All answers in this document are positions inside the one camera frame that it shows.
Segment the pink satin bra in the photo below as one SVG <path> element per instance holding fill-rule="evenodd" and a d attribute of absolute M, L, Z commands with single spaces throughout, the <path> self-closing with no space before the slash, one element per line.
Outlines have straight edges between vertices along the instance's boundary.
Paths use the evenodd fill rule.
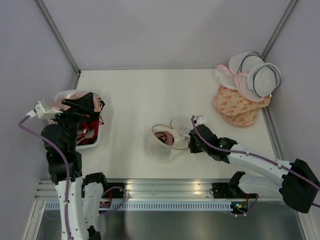
<path fill-rule="evenodd" d="M 51 122 L 61 122 L 69 119 L 83 124 L 99 117 L 105 106 L 102 97 L 92 91 L 69 91 L 59 93 L 54 99 L 51 107 L 59 111 L 54 117 L 49 118 Z"/>

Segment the round beige mesh laundry bag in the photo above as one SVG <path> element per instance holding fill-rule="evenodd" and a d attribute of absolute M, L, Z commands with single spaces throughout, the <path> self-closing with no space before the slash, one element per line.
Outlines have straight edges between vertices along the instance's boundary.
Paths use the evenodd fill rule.
<path fill-rule="evenodd" d="M 177 156 L 189 150 L 189 132 L 192 123 L 186 117 L 173 118 L 169 125 L 155 124 L 151 127 L 145 139 L 145 150 L 151 160 L 159 164 L 168 164 Z M 162 143 L 155 137 L 155 133 L 167 131 L 173 134 L 174 144 L 172 146 Z"/>

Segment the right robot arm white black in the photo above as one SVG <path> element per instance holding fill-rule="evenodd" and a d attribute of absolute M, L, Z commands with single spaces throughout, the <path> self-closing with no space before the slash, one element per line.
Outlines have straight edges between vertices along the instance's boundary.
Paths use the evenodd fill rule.
<path fill-rule="evenodd" d="M 190 132 L 188 148 L 192 154 L 206 153 L 215 161 L 246 168 L 260 177 L 236 172 L 228 185 L 228 192 L 235 198 L 243 194 L 259 196 L 273 194 L 293 210 L 307 214 L 320 191 L 320 182 L 309 165 L 296 159 L 293 162 L 269 158 L 237 143 L 235 140 L 218 138 L 204 124 Z"/>

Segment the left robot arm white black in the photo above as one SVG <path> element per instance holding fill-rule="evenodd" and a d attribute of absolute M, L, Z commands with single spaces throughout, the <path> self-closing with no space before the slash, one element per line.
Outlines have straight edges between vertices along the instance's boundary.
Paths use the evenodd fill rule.
<path fill-rule="evenodd" d="M 99 116 L 104 102 L 93 92 L 65 96 L 53 107 L 54 117 L 41 132 L 48 172 L 59 198 L 61 239 L 100 240 L 100 200 L 109 193 L 102 172 L 83 176 L 82 155 L 76 150 L 79 126 Z"/>

